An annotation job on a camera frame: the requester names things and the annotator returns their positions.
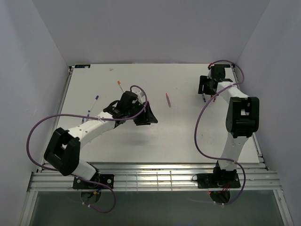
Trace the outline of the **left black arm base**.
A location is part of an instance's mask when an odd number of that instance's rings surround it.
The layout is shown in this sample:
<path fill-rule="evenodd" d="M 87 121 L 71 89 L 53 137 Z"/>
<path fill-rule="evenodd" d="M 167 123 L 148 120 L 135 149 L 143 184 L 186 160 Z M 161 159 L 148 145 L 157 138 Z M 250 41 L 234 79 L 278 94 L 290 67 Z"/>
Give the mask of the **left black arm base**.
<path fill-rule="evenodd" d="M 98 183 L 104 184 L 111 189 L 114 187 L 114 174 L 96 174 L 92 177 L 89 182 L 82 180 L 80 178 L 74 178 L 73 180 L 73 189 L 77 190 L 97 190 L 103 189 L 103 186 L 99 185 Z"/>

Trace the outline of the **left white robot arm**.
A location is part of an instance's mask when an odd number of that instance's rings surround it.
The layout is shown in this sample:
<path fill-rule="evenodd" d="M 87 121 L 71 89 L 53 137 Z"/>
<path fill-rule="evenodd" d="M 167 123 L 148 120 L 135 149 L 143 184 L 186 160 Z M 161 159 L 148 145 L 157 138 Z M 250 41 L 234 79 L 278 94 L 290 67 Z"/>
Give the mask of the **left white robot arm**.
<path fill-rule="evenodd" d="M 111 102 L 96 119 L 89 119 L 70 129 L 57 128 L 46 148 L 44 159 L 63 176 L 77 176 L 89 188 L 99 185 L 98 170 L 80 159 L 81 149 L 104 132 L 133 120 L 136 126 L 150 125 L 158 120 L 152 113 L 142 91 L 125 91 L 120 100 Z"/>

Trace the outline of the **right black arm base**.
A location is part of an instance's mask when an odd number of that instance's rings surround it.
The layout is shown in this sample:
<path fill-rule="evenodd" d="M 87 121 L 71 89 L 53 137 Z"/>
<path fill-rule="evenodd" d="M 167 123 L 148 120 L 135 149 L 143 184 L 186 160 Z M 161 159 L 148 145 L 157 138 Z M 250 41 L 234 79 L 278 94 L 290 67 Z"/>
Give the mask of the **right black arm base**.
<path fill-rule="evenodd" d="M 199 173 L 192 176 L 198 188 L 240 188 L 241 184 L 236 174 L 234 178 L 217 177 L 213 173 Z"/>

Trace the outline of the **pink highlighter pen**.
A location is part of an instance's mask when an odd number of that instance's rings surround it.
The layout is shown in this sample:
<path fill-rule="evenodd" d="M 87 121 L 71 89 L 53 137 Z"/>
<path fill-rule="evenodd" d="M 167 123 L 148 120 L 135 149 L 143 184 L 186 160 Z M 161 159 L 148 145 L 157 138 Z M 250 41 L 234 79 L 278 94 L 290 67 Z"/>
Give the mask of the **pink highlighter pen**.
<path fill-rule="evenodd" d="M 171 108 L 171 102 L 170 102 L 170 99 L 169 99 L 169 95 L 166 93 L 166 100 L 167 100 L 167 104 L 168 104 L 168 107 Z"/>

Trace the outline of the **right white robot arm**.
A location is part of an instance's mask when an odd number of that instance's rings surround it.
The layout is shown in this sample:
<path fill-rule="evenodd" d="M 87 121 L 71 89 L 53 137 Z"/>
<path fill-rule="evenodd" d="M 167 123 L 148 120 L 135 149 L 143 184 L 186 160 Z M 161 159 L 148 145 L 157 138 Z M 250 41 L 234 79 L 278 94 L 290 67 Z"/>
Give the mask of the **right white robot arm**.
<path fill-rule="evenodd" d="M 228 132 L 222 155 L 217 160 L 212 175 L 218 187 L 235 180 L 237 165 L 247 140 L 259 128 L 259 99 L 249 97 L 238 89 L 236 83 L 226 78 L 225 65 L 210 65 L 207 76 L 200 76 L 199 94 L 212 98 L 221 96 L 229 105 L 225 126 Z"/>

